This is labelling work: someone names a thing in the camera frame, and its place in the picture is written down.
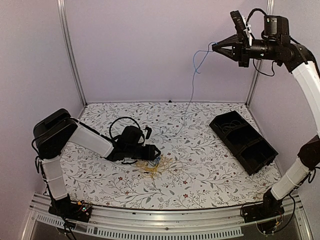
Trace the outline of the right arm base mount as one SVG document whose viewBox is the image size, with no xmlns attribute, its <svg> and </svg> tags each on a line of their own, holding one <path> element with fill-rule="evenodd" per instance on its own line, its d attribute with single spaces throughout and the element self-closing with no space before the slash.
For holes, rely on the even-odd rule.
<svg viewBox="0 0 320 240">
<path fill-rule="evenodd" d="M 263 235 L 273 235 L 284 220 L 282 204 L 265 206 L 263 202 L 247 202 L 240 208 L 240 216 L 245 223 L 256 223 L 256 227 Z"/>
</svg>

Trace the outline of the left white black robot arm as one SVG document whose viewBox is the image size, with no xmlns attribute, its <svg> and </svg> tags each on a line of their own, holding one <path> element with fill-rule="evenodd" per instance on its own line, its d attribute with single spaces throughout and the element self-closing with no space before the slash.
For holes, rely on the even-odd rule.
<svg viewBox="0 0 320 240">
<path fill-rule="evenodd" d="M 124 128 L 117 136 L 105 136 L 61 108 L 40 121 L 33 128 L 32 148 L 37 156 L 35 167 L 47 185 L 55 209 L 63 216 L 74 213 L 63 180 L 61 157 L 67 144 L 72 143 L 94 152 L 110 162 L 125 159 L 154 161 L 161 151 L 154 144 L 146 144 L 152 129 L 141 129 L 136 122 Z"/>
</svg>

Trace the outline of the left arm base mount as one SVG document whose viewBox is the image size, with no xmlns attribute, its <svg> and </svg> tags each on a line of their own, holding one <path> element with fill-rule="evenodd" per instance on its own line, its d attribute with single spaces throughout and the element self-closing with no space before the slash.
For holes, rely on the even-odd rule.
<svg viewBox="0 0 320 240">
<path fill-rule="evenodd" d="M 67 196 L 60 200 L 52 200 L 48 212 L 64 219 L 88 223 L 92 213 L 92 204 L 84 200 L 73 202 Z"/>
</svg>

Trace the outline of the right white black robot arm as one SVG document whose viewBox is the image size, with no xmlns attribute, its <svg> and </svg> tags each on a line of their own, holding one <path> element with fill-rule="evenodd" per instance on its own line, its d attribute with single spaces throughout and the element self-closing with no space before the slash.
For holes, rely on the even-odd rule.
<svg viewBox="0 0 320 240">
<path fill-rule="evenodd" d="M 261 38 L 253 37 L 249 18 L 239 11 L 230 12 L 236 34 L 212 46 L 216 53 L 237 62 L 239 67 L 247 68 L 251 59 L 274 61 L 285 66 L 299 84 L 315 125 L 320 127 L 320 71 L 310 50 L 293 40 L 290 36 L 289 20 L 279 15 L 263 15 L 264 29 Z M 320 163 L 320 136 L 317 134 L 304 144 L 297 159 L 284 176 L 264 195 L 258 213 L 269 218 L 278 210 L 280 203 L 292 190 L 298 188 L 307 175 Z"/>
</svg>

